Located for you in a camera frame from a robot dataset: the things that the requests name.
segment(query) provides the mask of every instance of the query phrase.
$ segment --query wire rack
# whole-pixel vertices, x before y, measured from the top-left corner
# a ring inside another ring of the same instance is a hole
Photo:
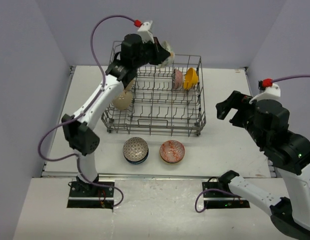
[[[120,41],[114,42],[110,62],[120,45]],[[174,69],[185,75],[189,68],[196,69],[198,84],[190,90],[173,90]],[[143,66],[130,91],[133,100],[126,110],[111,103],[102,114],[107,132],[199,136],[206,125],[201,56],[176,54],[169,67]]]

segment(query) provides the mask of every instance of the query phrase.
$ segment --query yellow object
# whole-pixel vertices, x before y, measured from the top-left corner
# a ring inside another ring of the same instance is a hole
[[[197,83],[198,83],[198,75],[196,73],[196,70],[191,67],[190,69],[188,69],[185,75],[185,81],[183,87],[185,90],[189,90]]]

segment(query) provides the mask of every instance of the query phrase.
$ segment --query white table surface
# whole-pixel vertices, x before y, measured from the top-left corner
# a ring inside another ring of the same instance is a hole
[[[249,134],[232,126],[228,120],[216,118],[215,105],[224,101],[233,90],[249,94],[246,75],[242,69],[203,69],[207,124],[201,136],[136,135],[107,133],[99,121],[95,133],[101,143],[95,151],[99,173],[118,175],[165,175],[165,176],[219,176],[227,170],[239,172],[243,177],[270,177],[266,157],[259,152]],[[71,115],[100,84],[101,74],[96,66],[78,66],[71,83],[63,114]],[[142,137],[148,144],[149,156],[139,165],[128,163],[122,154],[124,142],[132,137]],[[185,146],[185,157],[175,165],[168,165],[159,156],[164,141],[175,139]],[[71,153],[61,128],[57,130],[50,157],[57,158]],[[44,176],[73,176],[76,174],[75,159],[49,162]]]
[[[245,209],[196,213],[201,180],[117,180],[121,205],[110,209],[66,208],[67,178],[34,178],[14,240],[286,240],[270,218],[251,204]],[[249,181],[287,196],[282,179]]]

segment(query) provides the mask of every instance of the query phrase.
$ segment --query red connector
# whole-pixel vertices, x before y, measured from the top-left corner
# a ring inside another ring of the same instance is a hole
[[[263,80],[263,84],[262,84],[262,86],[264,87],[264,88],[266,88],[266,87],[271,87],[271,86],[273,86],[273,83],[271,82],[271,81],[273,81],[273,79],[268,79],[268,78],[266,78],[266,79],[264,79]]]
[[[140,28],[140,26],[142,25],[143,23],[141,22],[141,21],[139,21],[139,20],[135,20],[135,22],[134,22],[134,25],[136,26],[136,27],[138,27],[138,28]]]

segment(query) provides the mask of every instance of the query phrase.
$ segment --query beige cup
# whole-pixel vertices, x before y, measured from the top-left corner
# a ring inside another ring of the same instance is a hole
[[[133,99],[133,94],[130,91],[122,91],[121,94],[112,100],[112,104],[118,110],[125,110],[129,107]]]

